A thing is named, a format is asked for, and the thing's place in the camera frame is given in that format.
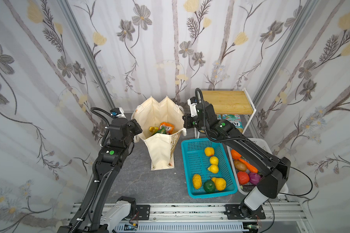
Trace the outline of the cream floral grocery tote bag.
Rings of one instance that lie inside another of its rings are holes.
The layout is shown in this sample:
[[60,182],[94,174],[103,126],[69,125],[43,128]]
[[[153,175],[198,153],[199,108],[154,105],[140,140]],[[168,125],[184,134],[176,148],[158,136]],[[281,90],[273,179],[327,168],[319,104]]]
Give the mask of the cream floral grocery tote bag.
[[[183,107],[175,104],[169,97],[158,102],[153,97],[148,98],[137,106],[131,118],[136,120],[142,133],[134,137],[137,143],[143,141],[148,149],[151,159],[151,170],[173,169],[174,151],[180,135],[187,135],[184,128]],[[168,123],[175,128],[172,133],[155,134],[149,131],[150,127],[159,127]]]

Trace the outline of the orange red snack bag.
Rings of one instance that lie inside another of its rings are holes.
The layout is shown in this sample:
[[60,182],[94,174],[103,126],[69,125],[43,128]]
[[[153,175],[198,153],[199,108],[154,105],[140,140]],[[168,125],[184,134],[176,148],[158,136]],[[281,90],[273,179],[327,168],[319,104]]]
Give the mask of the orange red snack bag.
[[162,122],[160,124],[160,129],[164,128],[166,131],[166,134],[171,135],[175,129],[175,126],[173,124],[167,123],[167,122]]

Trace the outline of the small yellow lemon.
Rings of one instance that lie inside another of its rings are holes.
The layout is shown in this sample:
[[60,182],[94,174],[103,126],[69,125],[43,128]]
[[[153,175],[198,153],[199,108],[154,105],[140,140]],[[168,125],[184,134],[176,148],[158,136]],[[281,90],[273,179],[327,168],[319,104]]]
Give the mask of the small yellow lemon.
[[208,171],[210,171],[213,174],[217,174],[219,172],[218,167],[219,159],[216,156],[210,157],[210,166],[208,167]]

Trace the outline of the yellow banana bunch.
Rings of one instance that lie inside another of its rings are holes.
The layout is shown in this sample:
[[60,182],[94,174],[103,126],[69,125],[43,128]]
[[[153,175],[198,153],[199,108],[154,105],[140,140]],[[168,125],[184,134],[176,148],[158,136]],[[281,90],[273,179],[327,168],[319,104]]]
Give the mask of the yellow banana bunch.
[[156,133],[158,130],[159,130],[159,127],[156,127],[156,126],[149,127],[149,132],[151,132],[152,134]]

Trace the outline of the green snack bag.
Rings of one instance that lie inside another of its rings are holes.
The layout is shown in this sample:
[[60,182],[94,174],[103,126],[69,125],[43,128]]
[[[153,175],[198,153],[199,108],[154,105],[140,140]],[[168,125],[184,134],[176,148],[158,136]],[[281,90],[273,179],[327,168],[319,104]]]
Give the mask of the green snack bag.
[[167,134],[167,130],[166,130],[166,128],[165,127],[162,127],[162,128],[159,128],[156,132],[155,132],[155,134]]

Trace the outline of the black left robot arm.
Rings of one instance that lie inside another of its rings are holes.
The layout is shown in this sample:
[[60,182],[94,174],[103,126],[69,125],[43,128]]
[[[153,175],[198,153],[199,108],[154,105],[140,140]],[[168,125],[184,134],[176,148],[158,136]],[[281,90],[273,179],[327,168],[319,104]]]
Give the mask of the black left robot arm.
[[60,233],[112,233],[123,219],[137,215],[136,200],[129,197],[120,197],[105,214],[103,209],[114,180],[134,149],[134,137],[142,129],[135,119],[128,120],[121,108],[107,112],[92,107],[90,111],[106,123],[105,134],[81,206],[68,225],[59,227]]

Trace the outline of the teal Fox's candy bag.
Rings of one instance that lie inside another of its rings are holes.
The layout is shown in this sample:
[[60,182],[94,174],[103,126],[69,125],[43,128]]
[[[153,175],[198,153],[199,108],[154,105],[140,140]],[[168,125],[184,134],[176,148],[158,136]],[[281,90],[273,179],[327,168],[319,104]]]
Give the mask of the teal Fox's candy bag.
[[236,128],[239,130],[243,130],[243,124],[241,121],[241,117],[239,115],[229,115],[229,114],[223,114],[222,119],[226,119],[229,122],[231,122]]

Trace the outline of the small orange pumpkin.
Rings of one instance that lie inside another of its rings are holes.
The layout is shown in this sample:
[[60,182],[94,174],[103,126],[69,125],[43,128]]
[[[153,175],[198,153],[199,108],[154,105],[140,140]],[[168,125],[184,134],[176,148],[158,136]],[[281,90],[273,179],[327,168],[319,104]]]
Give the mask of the small orange pumpkin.
[[238,153],[236,150],[231,150],[230,153],[233,160],[238,160],[242,157],[242,155]]

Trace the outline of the yellow lemon front left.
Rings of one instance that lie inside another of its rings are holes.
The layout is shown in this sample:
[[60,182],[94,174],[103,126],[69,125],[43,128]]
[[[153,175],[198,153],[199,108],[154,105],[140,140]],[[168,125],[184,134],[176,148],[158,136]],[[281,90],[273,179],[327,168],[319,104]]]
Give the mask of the yellow lemon front left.
[[194,189],[198,190],[199,188],[202,187],[202,178],[199,174],[195,174],[192,178],[192,183]]

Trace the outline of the brown potato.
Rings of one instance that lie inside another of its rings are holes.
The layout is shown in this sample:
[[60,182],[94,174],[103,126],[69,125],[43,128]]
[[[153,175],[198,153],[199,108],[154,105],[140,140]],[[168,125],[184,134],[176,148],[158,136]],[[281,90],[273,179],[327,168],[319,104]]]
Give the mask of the brown potato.
[[234,163],[234,167],[238,171],[246,172],[246,170],[248,169],[247,166],[239,160],[234,160],[233,163]]

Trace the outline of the bumpy yellow citron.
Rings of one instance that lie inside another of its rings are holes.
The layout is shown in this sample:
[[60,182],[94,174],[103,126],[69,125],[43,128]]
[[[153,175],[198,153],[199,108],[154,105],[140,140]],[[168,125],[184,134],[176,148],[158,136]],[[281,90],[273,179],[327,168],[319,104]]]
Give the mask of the bumpy yellow citron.
[[212,181],[218,191],[224,191],[227,187],[227,182],[223,178],[212,178]]

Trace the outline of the red tomato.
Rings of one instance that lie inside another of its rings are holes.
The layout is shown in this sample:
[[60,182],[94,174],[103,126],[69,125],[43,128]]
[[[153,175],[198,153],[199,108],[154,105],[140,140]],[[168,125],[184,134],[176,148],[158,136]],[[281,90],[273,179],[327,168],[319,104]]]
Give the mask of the red tomato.
[[238,177],[238,182],[240,185],[247,184],[250,181],[249,175],[244,171],[238,172],[237,177]]

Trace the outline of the white plastic basket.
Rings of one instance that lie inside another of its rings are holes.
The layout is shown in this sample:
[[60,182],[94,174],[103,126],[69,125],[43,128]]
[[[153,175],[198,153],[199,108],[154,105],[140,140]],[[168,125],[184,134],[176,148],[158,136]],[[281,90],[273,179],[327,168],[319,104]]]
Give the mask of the white plastic basket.
[[257,189],[270,199],[276,198],[288,180],[291,161],[285,157],[278,158],[247,138],[229,140],[225,144],[240,153],[261,173]]

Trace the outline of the purple onion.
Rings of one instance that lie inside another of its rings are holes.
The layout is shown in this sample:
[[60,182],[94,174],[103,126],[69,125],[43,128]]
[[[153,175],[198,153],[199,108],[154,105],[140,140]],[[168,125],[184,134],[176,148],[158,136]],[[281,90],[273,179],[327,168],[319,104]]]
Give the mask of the purple onion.
[[249,182],[253,185],[257,185],[261,180],[261,176],[257,173],[250,172],[248,175],[249,175]]

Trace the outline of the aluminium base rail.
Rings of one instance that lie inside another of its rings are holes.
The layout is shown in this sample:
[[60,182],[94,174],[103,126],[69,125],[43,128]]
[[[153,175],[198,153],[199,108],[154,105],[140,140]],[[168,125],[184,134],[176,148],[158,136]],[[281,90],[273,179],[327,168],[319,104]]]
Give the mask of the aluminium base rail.
[[311,233],[298,203],[267,202],[251,219],[236,215],[236,204],[144,204],[133,220],[122,220],[114,233]]

